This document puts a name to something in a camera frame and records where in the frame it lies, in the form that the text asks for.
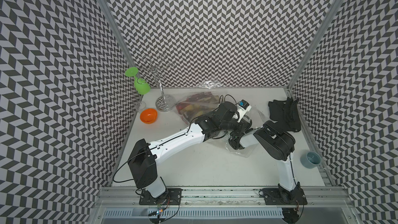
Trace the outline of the clear plastic vacuum bag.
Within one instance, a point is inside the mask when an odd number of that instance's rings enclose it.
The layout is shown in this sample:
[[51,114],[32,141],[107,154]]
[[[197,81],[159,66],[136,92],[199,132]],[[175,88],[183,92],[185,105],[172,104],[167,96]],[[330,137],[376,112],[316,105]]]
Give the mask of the clear plastic vacuum bag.
[[265,115],[246,100],[238,101],[217,80],[207,80],[192,89],[174,93],[175,112],[188,125],[204,128],[205,141],[241,157],[249,157],[258,141],[253,133]]

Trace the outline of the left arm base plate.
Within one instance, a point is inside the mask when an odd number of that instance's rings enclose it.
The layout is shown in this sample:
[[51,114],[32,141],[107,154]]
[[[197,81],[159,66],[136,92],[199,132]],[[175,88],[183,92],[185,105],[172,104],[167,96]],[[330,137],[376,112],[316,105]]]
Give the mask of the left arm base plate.
[[166,192],[154,198],[149,191],[142,189],[139,205],[179,205],[181,202],[182,188],[167,188]]

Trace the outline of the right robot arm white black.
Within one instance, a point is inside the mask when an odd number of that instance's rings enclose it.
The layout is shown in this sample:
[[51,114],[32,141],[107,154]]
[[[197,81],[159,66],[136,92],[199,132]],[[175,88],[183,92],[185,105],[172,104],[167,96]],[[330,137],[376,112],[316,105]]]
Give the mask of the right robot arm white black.
[[233,131],[230,134],[229,144],[235,149],[244,149],[250,146],[241,139],[247,134],[252,134],[267,153],[277,160],[279,173],[278,196],[283,203],[290,203],[301,194],[298,182],[294,177],[292,158],[295,139],[288,132],[284,131],[277,123],[271,120],[266,121],[262,127],[247,131]]

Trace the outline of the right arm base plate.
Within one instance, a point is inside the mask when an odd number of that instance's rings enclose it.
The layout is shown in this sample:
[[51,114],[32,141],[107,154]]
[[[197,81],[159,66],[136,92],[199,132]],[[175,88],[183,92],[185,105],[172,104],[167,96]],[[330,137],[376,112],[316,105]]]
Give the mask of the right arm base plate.
[[266,205],[308,205],[301,188],[296,187],[292,191],[283,188],[263,188],[261,192]]

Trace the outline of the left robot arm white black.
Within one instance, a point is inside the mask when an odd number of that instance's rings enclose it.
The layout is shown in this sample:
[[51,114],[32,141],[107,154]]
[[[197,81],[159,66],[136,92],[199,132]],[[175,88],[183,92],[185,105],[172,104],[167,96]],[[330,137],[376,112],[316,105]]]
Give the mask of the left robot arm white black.
[[230,135],[228,142],[234,150],[246,148],[241,138],[251,130],[252,122],[245,118],[250,110],[251,105],[245,100],[223,102],[173,135],[150,143],[145,139],[137,141],[127,160],[136,187],[155,199],[164,196],[167,188],[158,175],[157,165],[190,146],[215,139],[220,132]]

